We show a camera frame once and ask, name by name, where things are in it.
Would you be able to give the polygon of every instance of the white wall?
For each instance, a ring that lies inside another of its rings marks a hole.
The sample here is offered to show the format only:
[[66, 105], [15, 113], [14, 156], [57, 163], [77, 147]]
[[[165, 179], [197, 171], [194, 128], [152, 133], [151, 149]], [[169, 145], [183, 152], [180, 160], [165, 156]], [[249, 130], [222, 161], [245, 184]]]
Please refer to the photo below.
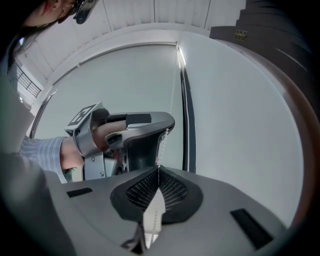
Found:
[[18, 59], [43, 87], [51, 86], [64, 62], [102, 41], [146, 30], [209, 36], [211, 27], [234, 26], [245, 6], [246, 0], [100, 0], [84, 24], [71, 17], [55, 24]]
[[95, 58], [72, 71], [55, 87], [35, 137], [66, 136], [66, 125], [83, 107], [102, 101], [110, 113], [170, 111], [175, 128], [168, 137], [163, 165], [182, 168], [183, 108], [176, 47], [165, 45], [122, 49]]
[[[181, 24], [141, 24], [119, 29], [117, 31], [112, 32], [112, 34], [108, 33], [106, 35], [96, 38], [95, 40], [90, 41], [83, 47], [76, 50], [69, 57], [67, 57], [59, 65], [59, 67], [56, 70], [54, 70], [52, 74], [48, 77], [48, 80], [45, 81], [44, 89], [38, 95], [36, 101], [32, 105], [32, 114], [36, 115], [39, 111], [42, 102], [56, 90], [57, 86], [53, 86], [53, 84], [56, 83], [68, 71], [76, 67], [78, 64], [81, 65], [82, 62], [85, 62], [86, 60], [94, 56], [107, 53], [109, 51], [113, 51], [114, 49], [121, 47], [153, 43], [175, 44], [177, 41], [180, 40], [181, 35], [183, 33], [183, 29], [186, 28]], [[203, 29], [199, 29], [197, 27], [192, 27], [192, 29], [190, 30], [194, 33], [200, 33], [204, 31]], [[25, 58], [25, 61], [30, 62], [31, 59], [32, 58], [28, 57]]]
[[277, 87], [241, 53], [185, 32], [197, 174], [229, 183], [289, 226], [303, 183], [299, 132]]

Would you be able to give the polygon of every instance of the striped shirt sleeve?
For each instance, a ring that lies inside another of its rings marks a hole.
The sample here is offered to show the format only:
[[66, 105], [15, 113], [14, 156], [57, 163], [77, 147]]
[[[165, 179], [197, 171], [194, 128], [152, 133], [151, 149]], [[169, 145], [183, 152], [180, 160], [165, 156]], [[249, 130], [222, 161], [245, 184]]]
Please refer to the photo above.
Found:
[[60, 166], [60, 147], [64, 138], [30, 139], [25, 137], [19, 154], [38, 163], [41, 169], [55, 172], [61, 183], [67, 183]]

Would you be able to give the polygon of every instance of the human hand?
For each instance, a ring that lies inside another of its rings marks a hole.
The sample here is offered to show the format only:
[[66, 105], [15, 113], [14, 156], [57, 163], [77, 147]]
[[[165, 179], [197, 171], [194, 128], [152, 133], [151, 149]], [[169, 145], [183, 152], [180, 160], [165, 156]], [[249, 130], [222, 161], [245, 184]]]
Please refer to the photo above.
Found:
[[[126, 129], [126, 121], [109, 122], [92, 131], [92, 138], [95, 145], [101, 150], [105, 151], [107, 145], [105, 144], [105, 137], [109, 134], [122, 131]], [[81, 168], [84, 160], [77, 150], [72, 137], [66, 137], [60, 148], [60, 165], [62, 170], [70, 168]]]

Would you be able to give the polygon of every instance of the dark hair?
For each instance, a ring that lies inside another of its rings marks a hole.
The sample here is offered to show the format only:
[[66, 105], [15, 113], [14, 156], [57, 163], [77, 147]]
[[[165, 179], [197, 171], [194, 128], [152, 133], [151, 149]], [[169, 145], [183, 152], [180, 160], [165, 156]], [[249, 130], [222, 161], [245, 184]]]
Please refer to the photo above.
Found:
[[[18, 54], [25, 51], [34, 42], [34, 40], [37, 38], [37, 36], [39, 36], [42, 32], [44, 32], [47, 29], [49, 29], [50, 27], [52, 27], [57, 22], [58, 22], [58, 20], [56, 20], [52, 23], [46, 24], [46, 25], [42, 25], [42, 26], [27, 26], [27, 27], [21, 28], [21, 30], [19, 31], [16, 39], [14, 40], [14, 42], [12, 43], [11, 48], [10, 48], [9, 67], [11, 67], [12, 64], [14, 63], [15, 57]], [[24, 39], [24, 42], [21, 45], [19, 43], [19, 41], [22, 38]]]

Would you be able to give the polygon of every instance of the robotic arm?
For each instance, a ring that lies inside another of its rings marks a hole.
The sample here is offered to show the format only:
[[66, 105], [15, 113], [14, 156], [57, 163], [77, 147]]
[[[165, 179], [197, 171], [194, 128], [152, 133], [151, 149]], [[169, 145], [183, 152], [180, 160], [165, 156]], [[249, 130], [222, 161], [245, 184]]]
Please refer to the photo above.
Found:
[[[109, 134], [105, 138], [109, 151], [102, 152], [94, 143], [92, 130], [116, 121], [125, 121], [126, 129]], [[65, 131], [73, 136], [84, 157], [82, 175], [83, 180], [88, 181], [153, 167], [166, 130], [169, 134], [174, 126], [174, 118], [166, 112], [110, 114], [99, 102], [81, 109]], [[122, 162], [108, 157], [116, 150], [119, 150]]]

